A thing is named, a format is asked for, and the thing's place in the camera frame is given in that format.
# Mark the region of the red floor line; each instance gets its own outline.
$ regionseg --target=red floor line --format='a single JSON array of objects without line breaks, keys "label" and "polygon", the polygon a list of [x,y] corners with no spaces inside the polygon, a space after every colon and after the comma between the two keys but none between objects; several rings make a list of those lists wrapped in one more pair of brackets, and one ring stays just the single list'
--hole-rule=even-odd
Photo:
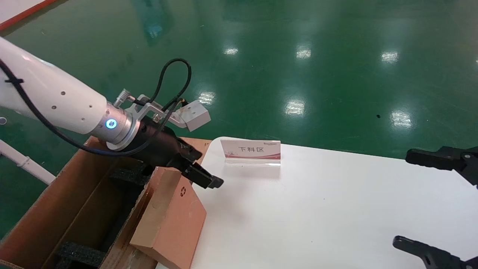
[{"label": "red floor line", "polygon": [[12,17],[11,19],[8,19],[2,23],[0,23],[0,31],[7,29],[8,27],[16,24],[17,22],[25,19],[26,17],[32,15],[33,13],[45,8],[46,6],[52,4],[56,0],[45,0],[41,3],[38,3],[31,8],[21,12],[20,14],[17,14],[16,16]]}]

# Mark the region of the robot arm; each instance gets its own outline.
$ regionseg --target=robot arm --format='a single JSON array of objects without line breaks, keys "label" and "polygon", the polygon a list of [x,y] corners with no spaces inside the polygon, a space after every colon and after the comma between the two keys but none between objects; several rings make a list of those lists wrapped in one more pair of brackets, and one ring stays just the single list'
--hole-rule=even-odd
[{"label": "robot arm", "polygon": [[[171,111],[163,111],[159,104],[146,102],[149,99],[141,95],[139,102],[124,110],[119,107],[121,103],[136,100],[127,91],[124,90],[113,105],[78,79],[3,38],[0,38],[0,59],[2,69],[14,74],[8,76],[8,70],[0,72],[0,106],[38,117],[12,83],[14,76],[20,80],[30,105],[52,125],[95,136],[107,142],[112,152],[133,152],[131,157],[149,165],[174,167],[203,188],[222,185],[222,179],[195,163],[202,156],[200,152],[176,137],[172,129],[164,126],[165,122],[159,123],[165,118],[190,131],[202,126],[210,117],[198,101],[175,112],[174,106]],[[153,119],[146,116],[150,111],[155,113]],[[142,150],[135,150],[145,145]]]}]

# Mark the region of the blue indicator light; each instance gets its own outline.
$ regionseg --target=blue indicator light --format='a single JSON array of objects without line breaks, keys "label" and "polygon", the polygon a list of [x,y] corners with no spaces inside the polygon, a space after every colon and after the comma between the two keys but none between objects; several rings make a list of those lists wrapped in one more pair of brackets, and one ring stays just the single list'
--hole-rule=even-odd
[{"label": "blue indicator light", "polygon": [[118,125],[118,123],[116,122],[115,119],[109,119],[106,121],[106,128],[108,129],[114,129],[116,127],[116,125]]}]

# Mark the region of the green epoxy floor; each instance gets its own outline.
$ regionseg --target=green epoxy floor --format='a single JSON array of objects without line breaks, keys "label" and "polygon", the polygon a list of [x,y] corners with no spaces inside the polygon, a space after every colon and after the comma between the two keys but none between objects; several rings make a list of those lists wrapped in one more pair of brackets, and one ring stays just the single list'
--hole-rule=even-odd
[{"label": "green epoxy floor", "polygon": [[[151,94],[167,60],[187,59],[185,97],[213,120],[179,135],[404,158],[478,145],[477,12],[475,0],[69,0],[3,35],[110,101],[123,88]],[[185,73],[168,70],[160,101]],[[52,173],[76,151],[0,116],[0,139]],[[3,236],[45,186],[5,157],[0,170]]]}]

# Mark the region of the cardboard box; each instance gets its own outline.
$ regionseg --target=cardboard box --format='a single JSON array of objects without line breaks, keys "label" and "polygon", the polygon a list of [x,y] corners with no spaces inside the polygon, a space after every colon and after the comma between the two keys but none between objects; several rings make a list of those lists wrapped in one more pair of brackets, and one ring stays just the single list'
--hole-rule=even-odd
[{"label": "cardboard box", "polygon": [[[203,153],[210,142],[184,140]],[[94,137],[85,144],[106,149]],[[55,251],[67,241],[101,248],[126,195],[109,176],[116,168],[132,168],[137,164],[130,158],[103,157],[79,150],[2,240],[0,265],[15,269],[51,269],[58,260]],[[101,269],[156,267],[154,259],[131,246],[129,241],[165,170],[172,168],[156,168],[153,172],[109,247]]]},{"label": "cardboard box", "polygon": [[130,243],[169,269],[189,269],[205,219],[190,182],[165,171]]}]

